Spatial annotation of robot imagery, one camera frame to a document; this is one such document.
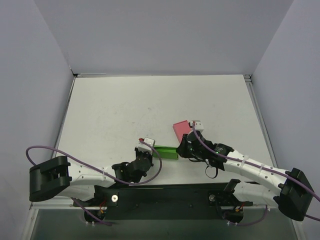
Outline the green paper box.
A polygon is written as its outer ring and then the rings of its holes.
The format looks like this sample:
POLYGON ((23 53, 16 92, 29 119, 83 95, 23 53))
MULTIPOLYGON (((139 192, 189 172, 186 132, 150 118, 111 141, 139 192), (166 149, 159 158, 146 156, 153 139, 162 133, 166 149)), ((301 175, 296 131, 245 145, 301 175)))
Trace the green paper box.
POLYGON ((162 159, 168 159, 168 160, 178 160, 179 159, 179 155, 176 152, 176 150, 177 150, 176 147, 155 145, 154 148, 159 153, 159 155, 162 159))

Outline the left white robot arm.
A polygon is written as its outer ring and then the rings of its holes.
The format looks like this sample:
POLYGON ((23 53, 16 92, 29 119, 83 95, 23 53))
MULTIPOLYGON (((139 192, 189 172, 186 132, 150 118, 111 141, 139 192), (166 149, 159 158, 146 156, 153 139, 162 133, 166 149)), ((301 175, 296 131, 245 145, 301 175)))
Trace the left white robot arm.
POLYGON ((98 171, 70 162, 65 155, 37 164, 29 169, 29 200, 42 202, 63 196, 96 206, 103 199, 101 189, 139 185, 147 176, 154 165, 154 150, 141 145, 134 151, 134 161, 99 167, 98 171))

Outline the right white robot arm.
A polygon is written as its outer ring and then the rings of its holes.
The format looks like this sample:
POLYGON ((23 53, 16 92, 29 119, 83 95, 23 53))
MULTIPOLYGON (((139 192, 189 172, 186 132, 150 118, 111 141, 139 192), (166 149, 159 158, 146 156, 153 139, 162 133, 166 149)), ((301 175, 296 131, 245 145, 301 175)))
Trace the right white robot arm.
POLYGON ((222 143, 206 140, 197 130, 184 134, 177 154, 195 162, 204 162, 216 171, 235 173, 249 179, 233 179, 230 194, 239 202, 277 207, 286 217, 303 221, 315 192, 300 169, 279 169, 255 161, 222 143))

